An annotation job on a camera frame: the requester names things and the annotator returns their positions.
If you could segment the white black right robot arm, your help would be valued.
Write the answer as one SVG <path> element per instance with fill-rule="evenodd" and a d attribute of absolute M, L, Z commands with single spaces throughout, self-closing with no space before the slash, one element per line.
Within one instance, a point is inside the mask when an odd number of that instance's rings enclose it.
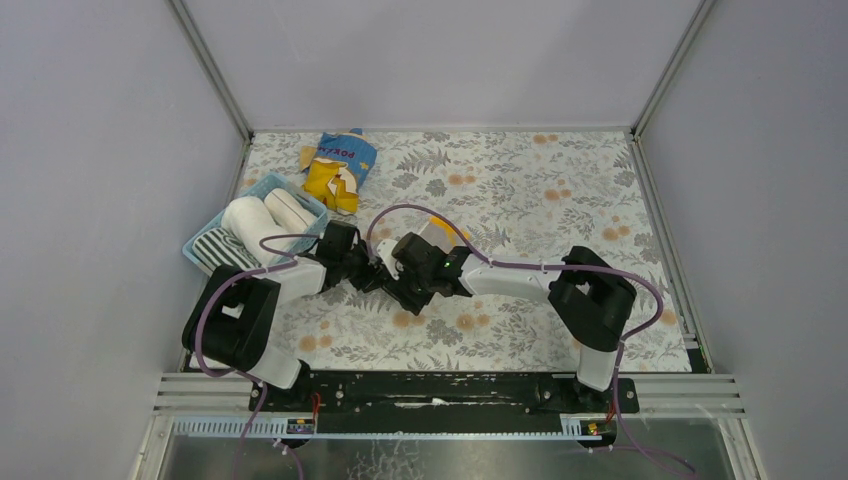
<path fill-rule="evenodd" d="M 612 384 L 623 329 L 636 290 L 594 251 L 574 247 L 552 266 L 482 260 L 468 246 L 450 251 L 409 233 L 378 244 L 382 288 L 400 306 L 419 314 L 435 295 L 504 295 L 549 304 L 581 345 L 580 384 L 605 391 Z"/>

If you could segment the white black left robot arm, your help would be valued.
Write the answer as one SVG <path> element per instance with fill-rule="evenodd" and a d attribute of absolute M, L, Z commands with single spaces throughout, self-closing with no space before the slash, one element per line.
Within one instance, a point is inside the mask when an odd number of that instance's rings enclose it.
<path fill-rule="evenodd" d="M 293 388 L 309 366 L 272 345 L 277 307 L 343 281 L 370 292 L 391 278 L 382 262 L 369 256 L 358 228 L 340 221 L 330 222 L 321 235 L 309 235 L 305 252 L 284 252 L 282 257 L 269 267 L 221 265 L 214 270 L 181 337 L 209 376 L 216 375 L 208 368 L 212 360 L 254 382 Z"/>

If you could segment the grey yellow patterned towel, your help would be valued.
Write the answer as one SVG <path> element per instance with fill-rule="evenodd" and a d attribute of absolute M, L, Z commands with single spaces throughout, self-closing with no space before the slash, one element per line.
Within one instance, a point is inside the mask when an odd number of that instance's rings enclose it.
<path fill-rule="evenodd" d="M 418 235 L 430 245 L 438 247 L 445 253 L 449 253 L 454 247 L 464 246 L 464 240 L 469 240 L 471 237 L 467 230 L 457 232 L 445 221 L 435 216 L 429 217 L 425 226 L 418 232 Z"/>

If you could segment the cream terry towel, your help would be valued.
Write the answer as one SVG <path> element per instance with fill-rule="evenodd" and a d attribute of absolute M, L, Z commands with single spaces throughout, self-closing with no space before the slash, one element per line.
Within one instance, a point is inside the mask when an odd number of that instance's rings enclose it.
<path fill-rule="evenodd" d="M 289 233 L 305 233 L 316 220 L 295 196 L 281 188 L 269 192 L 263 204 L 273 220 Z"/>

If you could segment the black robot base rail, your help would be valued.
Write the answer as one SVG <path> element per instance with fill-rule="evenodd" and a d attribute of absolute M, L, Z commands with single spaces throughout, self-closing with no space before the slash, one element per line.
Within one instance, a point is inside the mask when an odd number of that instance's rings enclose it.
<path fill-rule="evenodd" d="M 640 405 L 633 380 L 603 392 L 569 373 L 313 370 L 291 389 L 253 387 L 249 406 L 313 420 L 408 425 L 439 431 L 457 423 L 490 429 L 503 421 L 565 415 L 602 424 Z"/>

